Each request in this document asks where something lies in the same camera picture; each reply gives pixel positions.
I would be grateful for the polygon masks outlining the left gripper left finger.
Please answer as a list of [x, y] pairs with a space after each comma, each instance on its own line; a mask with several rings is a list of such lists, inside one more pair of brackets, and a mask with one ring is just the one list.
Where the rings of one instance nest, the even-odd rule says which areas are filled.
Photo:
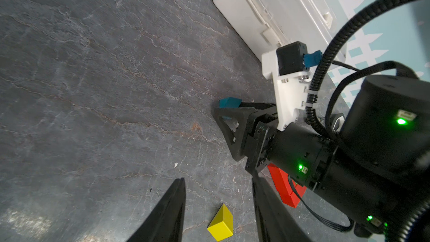
[[128, 240], [130, 242], [182, 241], [185, 203], [185, 179], [176, 179], [144, 223]]

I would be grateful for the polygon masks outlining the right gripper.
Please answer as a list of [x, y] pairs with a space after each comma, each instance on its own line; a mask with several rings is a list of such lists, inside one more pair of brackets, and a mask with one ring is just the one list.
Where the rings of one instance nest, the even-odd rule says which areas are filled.
[[[236, 121], [237, 127], [230, 128], [226, 118]], [[232, 158], [247, 157], [245, 170], [250, 174], [274, 164], [301, 186], [315, 188], [327, 172], [333, 153], [329, 139], [294, 122], [284, 131], [277, 130], [273, 103], [242, 102], [239, 108], [215, 108], [214, 119]]]

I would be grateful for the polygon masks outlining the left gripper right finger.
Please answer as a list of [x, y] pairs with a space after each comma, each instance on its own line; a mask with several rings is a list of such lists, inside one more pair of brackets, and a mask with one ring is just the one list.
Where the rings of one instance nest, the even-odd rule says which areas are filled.
[[261, 242], [309, 242], [269, 183], [253, 173], [253, 200], [258, 237]]

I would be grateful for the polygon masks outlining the teal small block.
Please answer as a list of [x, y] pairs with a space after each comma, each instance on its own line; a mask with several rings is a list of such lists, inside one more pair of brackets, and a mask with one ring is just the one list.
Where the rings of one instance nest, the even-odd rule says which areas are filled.
[[227, 97], [219, 101], [219, 108], [239, 108], [241, 103], [241, 99], [235, 97]]

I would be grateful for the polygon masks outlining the red block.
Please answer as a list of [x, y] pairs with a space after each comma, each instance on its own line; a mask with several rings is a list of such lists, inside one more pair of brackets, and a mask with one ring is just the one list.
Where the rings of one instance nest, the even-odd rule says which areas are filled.
[[300, 199], [295, 195], [288, 182], [288, 174], [274, 164], [270, 164], [268, 169], [282, 202], [285, 205], [296, 208], [300, 203]]

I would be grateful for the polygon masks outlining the yellow small block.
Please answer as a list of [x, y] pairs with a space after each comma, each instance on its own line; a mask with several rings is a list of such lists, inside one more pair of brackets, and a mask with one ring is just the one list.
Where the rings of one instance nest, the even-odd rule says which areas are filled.
[[234, 216], [224, 203], [209, 223], [207, 230], [217, 242], [234, 235]]

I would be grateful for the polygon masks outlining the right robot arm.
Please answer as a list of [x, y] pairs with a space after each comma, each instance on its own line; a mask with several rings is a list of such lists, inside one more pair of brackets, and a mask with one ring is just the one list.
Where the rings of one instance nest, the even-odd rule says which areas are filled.
[[296, 123], [276, 129], [276, 107], [244, 103], [214, 118], [235, 160], [255, 174], [268, 164], [346, 214], [358, 236], [389, 242], [430, 239], [430, 84], [365, 78], [339, 133]]

